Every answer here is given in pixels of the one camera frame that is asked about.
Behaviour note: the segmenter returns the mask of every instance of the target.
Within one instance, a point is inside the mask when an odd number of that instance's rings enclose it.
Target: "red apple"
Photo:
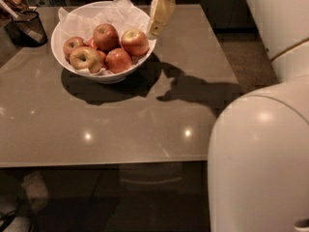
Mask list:
[[[81,46],[70,54],[70,64],[76,70],[88,69],[90,73],[98,73],[102,62],[98,51],[89,46]]]
[[[122,73],[131,67],[132,58],[124,49],[116,48],[108,52],[105,63],[109,71]]]
[[[94,30],[93,38],[100,50],[110,51],[119,47],[119,34],[112,24],[98,25]]]
[[[131,56],[141,57],[144,56],[149,49],[149,42],[146,34],[137,29],[132,28],[126,30],[122,35],[122,47]]]
[[[84,39],[75,36],[67,39],[63,45],[63,52],[65,53],[65,58],[70,59],[70,54],[78,47],[85,46]]]
[[[102,57],[102,67],[107,69],[107,67],[105,65],[106,54],[101,50],[98,50],[98,53]]]
[[[98,46],[95,44],[95,41],[94,41],[94,38],[93,38],[93,37],[90,38],[90,39],[87,41],[87,44],[88,44],[89,47],[92,47],[92,48],[94,48],[95,50],[98,49]]]

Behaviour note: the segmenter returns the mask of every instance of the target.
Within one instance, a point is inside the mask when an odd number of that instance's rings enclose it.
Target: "bowl of apples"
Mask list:
[[[100,83],[124,80],[155,48],[146,36],[149,16],[129,0],[62,10],[59,18],[51,36],[54,57],[66,70]]]

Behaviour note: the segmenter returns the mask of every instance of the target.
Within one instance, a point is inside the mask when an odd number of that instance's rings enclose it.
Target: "glossy table surface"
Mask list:
[[[38,8],[49,39],[58,9]],[[9,40],[1,46],[0,167],[207,160],[218,113],[241,93],[199,5],[179,5],[147,63],[117,84],[64,70],[50,41]]]

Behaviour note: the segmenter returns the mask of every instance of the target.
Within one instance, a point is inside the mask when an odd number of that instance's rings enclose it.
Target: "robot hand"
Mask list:
[[[153,0],[150,22],[147,28],[149,39],[156,39],[162,32],[176,8],[175,0]]]

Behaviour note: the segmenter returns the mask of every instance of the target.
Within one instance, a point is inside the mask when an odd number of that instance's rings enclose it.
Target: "floor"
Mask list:
[[[244,93],[277,84],[257,33],[216,34]]]
[[[277,83],[257,34],[216,36],[244,93]],[[49,200],[32,217],[42,232],[210,231],[204,162],[45,169],[42,176]],[[0,180],[8,200],[24,195],[12,175],[0,171]]]

